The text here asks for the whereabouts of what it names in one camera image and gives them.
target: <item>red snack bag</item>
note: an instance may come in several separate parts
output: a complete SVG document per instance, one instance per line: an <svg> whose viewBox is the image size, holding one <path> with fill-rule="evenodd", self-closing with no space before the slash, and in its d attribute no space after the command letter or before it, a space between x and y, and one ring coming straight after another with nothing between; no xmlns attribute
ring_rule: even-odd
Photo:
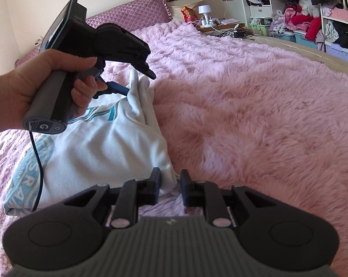
<svg viewBox="0 0 348 277"><path fill-rule="evenodd" d="M194 12L193 9L188 8L188 7L183 7L181 11L182 11L182 14L184 16L184 20L186 23L198 21L198 16L196 15L196 13Z"/></svg>

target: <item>white storage box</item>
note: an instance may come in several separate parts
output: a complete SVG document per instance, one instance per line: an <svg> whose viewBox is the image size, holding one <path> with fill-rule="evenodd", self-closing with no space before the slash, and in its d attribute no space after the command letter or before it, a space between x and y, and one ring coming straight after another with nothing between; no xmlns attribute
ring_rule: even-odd
<svg viewBox="0 0 348 277"><path fill-rule="evenodd" d="M250 6L251 18L267 19L271 18L271 6Z"/></svg>

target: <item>lampshade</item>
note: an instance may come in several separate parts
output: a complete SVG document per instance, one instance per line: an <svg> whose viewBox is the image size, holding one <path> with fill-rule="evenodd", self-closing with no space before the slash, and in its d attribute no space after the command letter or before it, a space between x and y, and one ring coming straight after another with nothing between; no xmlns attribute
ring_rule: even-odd
<svg viewBox="0 0 348 277"><path fill-rule="evenodd" d="M201 5L198 6L198 13L210 13L211 7L210 5Z"/></svg>

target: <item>pink headboard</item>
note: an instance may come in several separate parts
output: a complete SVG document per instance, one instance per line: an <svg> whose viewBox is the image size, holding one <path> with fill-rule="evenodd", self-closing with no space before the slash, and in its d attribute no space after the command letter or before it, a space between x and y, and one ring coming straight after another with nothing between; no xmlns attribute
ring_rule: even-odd
<svg viewBox="0 0 348 277"><path fill-rule="evenodd" d="M104 23L115 23L132 32L155 24L168 23L171 19L165 0L134 0L91 16L86 22L93 28ZM39 49L40 44L23 58L16 60L15 67L36 56Z"/></svg>

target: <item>white lamp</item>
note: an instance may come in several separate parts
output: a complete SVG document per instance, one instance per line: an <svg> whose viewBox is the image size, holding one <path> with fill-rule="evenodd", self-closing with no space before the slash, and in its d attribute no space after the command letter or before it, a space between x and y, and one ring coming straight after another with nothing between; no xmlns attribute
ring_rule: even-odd
<svg viewBox="0 0 348 277"><path fill-rule="evenodd" d="M201 28L207 28L207 27L216 27L216 24L212 22L211 17L209 16L209 13L211 12L210 5L201 5L198 6L198 13L203 14L205 16L205 19L202 20L202 26Z"/></svg>

